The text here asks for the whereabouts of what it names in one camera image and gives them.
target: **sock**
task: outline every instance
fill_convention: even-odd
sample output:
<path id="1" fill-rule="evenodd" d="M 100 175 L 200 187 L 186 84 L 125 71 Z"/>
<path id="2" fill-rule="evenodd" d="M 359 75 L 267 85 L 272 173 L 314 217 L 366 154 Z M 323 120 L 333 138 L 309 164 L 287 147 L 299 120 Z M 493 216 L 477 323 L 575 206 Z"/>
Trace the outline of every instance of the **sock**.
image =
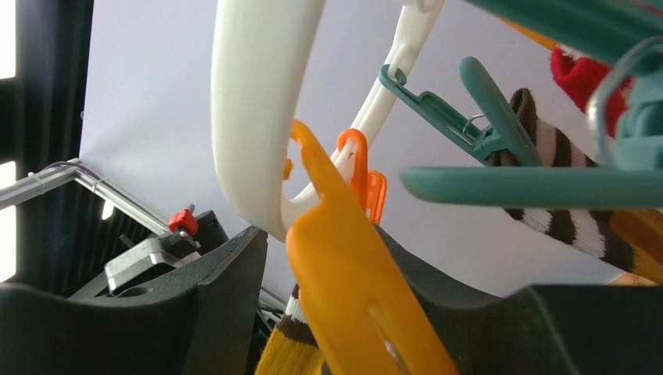
<path id="1" fill-rule="evenodd" d="M 271 333 L 256 368 L 258 374 L 331 374 L 301 306 L 296 284 L 285 314 Z"/>
<path id="2" fill-rule="evenodd" d="M 611 67 L 583 55 L 564 45 L 558 45 L 550 56 L 553 80 L 584 113 L 590 96 Z M 607 132 L 615 136 L 617 120 L 626 111 L 631 80 L 627 79 L 607 103 Z"/>
<path id="3" fill-rule="evenodd" d="M 525 131 L 539 151 L 543 166 L 548 167 L 595 167 L 597 164 L 587 157 L 568 137 L 556 127 L 541 120 L 536 114 L 536 105 L 528 89 L 516 91 L 511 107 Z M 508 150 L 494 152 L 489 158 L 491 166 L 517 166 Z M 610 227 L 613 211 L 589 209 L 505 209 L 513 218 L 524 225 L 570 245 L 626 272 L 647 279 L 663 280 L 663 267 L 647 262 L 648 270 L 636 267 L 636 259 L 642 252 L 624 241 Z"/>

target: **teal plastic clip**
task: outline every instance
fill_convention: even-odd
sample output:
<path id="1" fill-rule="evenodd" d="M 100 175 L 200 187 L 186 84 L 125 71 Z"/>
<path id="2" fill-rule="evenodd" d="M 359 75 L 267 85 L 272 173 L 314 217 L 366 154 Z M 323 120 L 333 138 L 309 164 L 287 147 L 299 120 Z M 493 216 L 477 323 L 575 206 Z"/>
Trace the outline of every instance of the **teal plastic clip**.
<path id="1" fill-rule="evenodd" d="M 421 95 L 413 94 L 405 88 L 407 79 L 401 70 L 396 70 L 395 80 L 389 77 L 389 65 L 384 65 L 380 70 L 380 82 L 482 164 L 487 164 L 493 152 L 508 149 L 520 165 L 540 166 L 541 159 L 536 147 L 486 69 L 474 57 L 467 57 L 461 61 L 460 70 L 463 84 L 483 115 L 466 119 L 430 91 Z M 490 122 L 483 130 L 472 124 L 480 116 L 485 116 Z"/>
<path id="2" fill-rule="evenodd" d="M 465 1 L 610 65 L 641 41 L 663 35 L 662 0 Z"/>
<path id="3" fill-rule="evenodd" d="M 406 189 L 430 202 L 505 208 L 642 209 L 663 207 L 663 37 L 651 37 L 625 54 L 588 105 L 597 131 L 601 167 L 414 167 L 401 172 Z M 615 89 L 647 61 L 617 129 L 612 155 L 605 105 Z"/>

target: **orange plastic hanger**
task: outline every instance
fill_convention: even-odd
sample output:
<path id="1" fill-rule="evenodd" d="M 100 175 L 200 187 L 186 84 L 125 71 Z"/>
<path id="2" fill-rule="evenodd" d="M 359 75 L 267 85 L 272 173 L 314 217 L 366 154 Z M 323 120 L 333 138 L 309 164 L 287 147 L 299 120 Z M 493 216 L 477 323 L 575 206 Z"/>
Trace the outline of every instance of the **orange plastic hanger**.
<path id="1" fill-rule="evenodd" d="M 343 150 L 348 139 L 357 144 L 354 172 L 348 183 L 350 190 L 356 195 L 361 208 L 367 213 L 372 223 L 380 224 L 382 208 L 387 198 L 387 177 L 377 170 L 368 170 L 368 143 L 366 137 L 357 129 L 347 129 L 339 135 L 337 149 Z"/>
<path id="2" fill-rule="evenodd" d="M 299 303 L 334 374 L 457 374 L 412 290 L 313 133 L 292 125 L 318 206 L 285 239 Z"/>
<path id="3" fill-rule="evenodd" d="M 555 45 L 557 45 L 557 42 L 550 39 L 549 37 L 543 36 L 541 34 L 537 34 L 534 31 L 532 31 L 532 30 L 530 30 L 526 27 L 522 27 L 522 26 L 518 25 L 517 23 L 513 23 L 510 20 L 507 20 L 505 18 L 500 17 L 500 20 L 502 20 L 502 22 L 504 22 L 505 24 L 513 27 L 514 29 L 520 31 L 521 34 L 525 35 L 527 38 L 532 39 L 536 43 L 539 43 L 540 45 L 542 45 L 543 47 L 545 47 L 545 48 L 547 48 L 551 51 L 554 50 Z"/>

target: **black plastic part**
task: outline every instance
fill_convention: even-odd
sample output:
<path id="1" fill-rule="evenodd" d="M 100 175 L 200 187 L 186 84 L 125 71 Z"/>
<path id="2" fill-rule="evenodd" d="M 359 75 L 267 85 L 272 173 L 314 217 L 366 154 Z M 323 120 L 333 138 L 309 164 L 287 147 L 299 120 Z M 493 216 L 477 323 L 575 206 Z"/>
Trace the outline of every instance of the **black plastic part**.
<path id="1" fill-rule="evenodd" d="M 140 284 L 146 283 L 150 280 L 154 280 L 157 277 L 165 275 L 166 273 L 169 273 L 172 270 L 175 270 L 175 267 L 169 264 L 166 263 L 155 264 L 145 272 L 129 280 L 129 282 L 127 282 L 126 284 L 120 285 L 119 287 L 115 288 L 115 290 L 113 291 L 113 295 L 120 295 L 129 288 L 133 288 Z"/>
<path id="2" fill-rule="evenodd" d="M 197 250 L 192 237 L 185 231 L 178 230 L 175 233 L 164 234 L 159 239 L 163 250 L 177 259 L 182 259 Z"/>
<path id="3" fill-rule="evenodd" d="M 198 220 L 198 233 L 193 236 L 193 239 L 200 244 L 198 249 L 200 255 L 206 254 L 228 241 L 228 235 L 213 211 L 205 211 L 195 219 Z"/>
<path id="4" fill-rule="evenodd" d="M 267 235 L 250 227 L 118 297 L 72 302 L 0 284 L 0 369 L 11 374 L 243 373 Z"/>
<path id="5" fill-rule="evenodd" d="M 663 287 L 533 286 L 502 299 L 377 229 L 460 373 L 663 373 Z"/>
<path id="6" fill-rule="evenodd" d="M 251 346 L 249 348 L 249 358 L 246 360 L 246 374 L 256 373 L 258 362 L 263 354 L 267 340 L 271 335 L 272 327 L 267 322 L 263 313 L 258 309 L 256 318 L 253 321 L 253 335 L 251 336 Z"/>

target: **window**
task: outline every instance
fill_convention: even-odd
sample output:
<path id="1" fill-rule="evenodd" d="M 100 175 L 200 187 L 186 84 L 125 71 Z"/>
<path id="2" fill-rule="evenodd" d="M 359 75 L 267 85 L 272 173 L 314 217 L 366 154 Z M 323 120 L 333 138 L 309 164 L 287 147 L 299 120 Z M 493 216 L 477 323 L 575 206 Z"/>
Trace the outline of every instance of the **window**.
<path id="1" fill-rule="evenodd" d="M 16 0 L 0 0 L 0 80 L 16 75 Z"/>
<path id="2" fill-rule="evenodd" d="M 0 164 L 0 189 L 16 182 L 16 163 Z M 0 210 L 0 282 L 16 273 L 16 207 Z"/>

